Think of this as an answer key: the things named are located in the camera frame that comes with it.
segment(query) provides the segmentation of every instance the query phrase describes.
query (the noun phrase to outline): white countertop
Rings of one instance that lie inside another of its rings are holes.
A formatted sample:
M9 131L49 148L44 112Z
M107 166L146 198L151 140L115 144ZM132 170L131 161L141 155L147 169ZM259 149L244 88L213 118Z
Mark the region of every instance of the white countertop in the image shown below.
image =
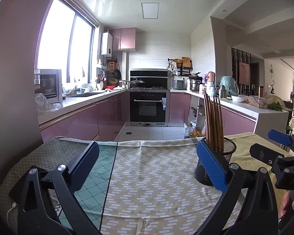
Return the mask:
M187 91L187 90L174 90L171 89L170 90L171 93L188 93L191 94L193 96L197 96L199 98L204 98L203 95L196 93L196 92L192 92L192 91ZM270 109L259 109L256 108L248 103L240 103L240 102L234 102L232 100L228 100L228 99L220 99L220 103L222 106L228 107L230 109L236 110L238 112L241 112L243 114L246 114L250 117L253 118L258 118L259 114L268 114L268 113L282 113L282 112L287 112L285 110L281 111L276 111L276 110L270 110Z
M126 90L112 90L109 92L105 92L104 90L98 90L98 91L93 91L93 92L98 92L99 94L94 95L94 96L88 96L88 97L66 97L63 102L61 102L61 109L52 111L52 112L47 112L42 115L38 116L38 122L39 125L50 121L54 118L57 118L61 115L64 115L66 113L69 113L71 111L77 110L81 107L84 107L86 105L92 104L94 102L101 101L103 99L109 98L111 96L117 95L119 93L125 92ZM193 96L199 97L199 98L204 98L203 95L192 92L192 91L187 91L187 90L170 90L171 93L188 93ZM268 114L268 113L282 113L280 111L276 110L269 110L269 109L259 109L256 108L252 105L249 105L247 103L239 103L239 102L233 102L231 100L227 99L221 99L220 103L222 106L228 107L230 109L236 110L240 113L246 114L250 117L253 117L255 119L258 118L259 114Z
M38 116L39 125L57 118L61 115L69 113L71 111L77 110L86 105L92 104L94 102L101 101L103 99L109 98L111 96L117 95L119 93L125 92L125 90L112 90L105 92L104 90L92 91L94 93L99 93L97 95L88 97L66 97L65 100L61 102L61 108L59 110L46 112Z

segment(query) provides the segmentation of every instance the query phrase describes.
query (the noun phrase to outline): pink cabinet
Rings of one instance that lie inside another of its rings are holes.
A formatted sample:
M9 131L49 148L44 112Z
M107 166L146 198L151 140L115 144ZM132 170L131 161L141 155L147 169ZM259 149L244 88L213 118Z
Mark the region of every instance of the pink cabinet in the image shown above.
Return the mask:
M136 28L125 28L121 30L121 49L135 49Z
M169 122L184 122L185 120L185 93L170 94Z
M223 117L223 121L224 121L224 126L223 126L224 135L253 132L255 128L255 123L253 121L250 121L249 119L244 118L240 116L239 114L233 113L229 110L226 110L225 118Z
M114 141L126 122L125 93L117 94L41 131L43 142L64 136L99 141Z
M136 28L110 30L112 35L112 50L126 50L136 48Z
M223 123L223 127L224 127L224 122L225 122L225 115L226 115L226 109L221 107L221 114L222 114L222 123Z
M97 107L94 106L42 130L41 136L43 142L55 136L92 140L98 133Z
M115 29L110 30L109 33L112 35L112 50L118 50L121 48L121 30L122 29Z
M99 127L99 141L114 141L125 123L122 100L125 93L110 97L96 105Z
M190 110L190 94L185 94L185 114L184 114L184 123L188 125L190 121L188 121Z

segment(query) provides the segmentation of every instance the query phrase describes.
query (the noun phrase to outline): charging cable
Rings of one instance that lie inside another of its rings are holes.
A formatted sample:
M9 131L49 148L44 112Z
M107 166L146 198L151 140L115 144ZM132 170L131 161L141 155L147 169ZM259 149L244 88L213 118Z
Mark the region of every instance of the charging cable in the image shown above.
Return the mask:
M13 208L15 208L16 207L16 202L14 202L13 203L13 205L12 205L12 207L8 210L8 212L6 213L6 221L8 222L8 213L13 209Z

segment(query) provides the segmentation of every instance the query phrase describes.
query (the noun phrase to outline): sink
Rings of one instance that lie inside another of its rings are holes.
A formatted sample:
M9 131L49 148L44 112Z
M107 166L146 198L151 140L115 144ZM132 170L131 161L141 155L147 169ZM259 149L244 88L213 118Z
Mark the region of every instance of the sink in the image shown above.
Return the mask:
M84 93L84 94L77 94L77 95L73 95L73 96L66 96L66 98L69 98L69 97L89 97L89 96L94 96L94 95L98 95L98 94L102 94L102 93L91 93L91 92L88 92L88 93Z

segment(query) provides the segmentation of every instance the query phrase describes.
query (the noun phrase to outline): patterned tablecloth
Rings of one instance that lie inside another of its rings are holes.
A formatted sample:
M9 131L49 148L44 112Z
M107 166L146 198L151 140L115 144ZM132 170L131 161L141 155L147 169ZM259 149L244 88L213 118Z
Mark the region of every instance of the patterned tablecloth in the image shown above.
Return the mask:
M228 136L237 145L231 162L243 169L257 170L265 164L249 155L254 143L288 154L274 144L253 134ZM200 184L194 177L198 162L196 140L98 142L99 158L82 189L75 192L79 204L102 234L193 234L221 196L214 187ZM8 192L32 165L52 170L80 154L89 141L56 137L23 158L8 173L0 187L0 215L13 201ZM275 176L269 172L275 182ZM61 223L70 224L51 191ZM275 190L277 203L283 190ZM233 225L240 211L237 203L227 227ZM9 223L17 233L17 208L9 214Z

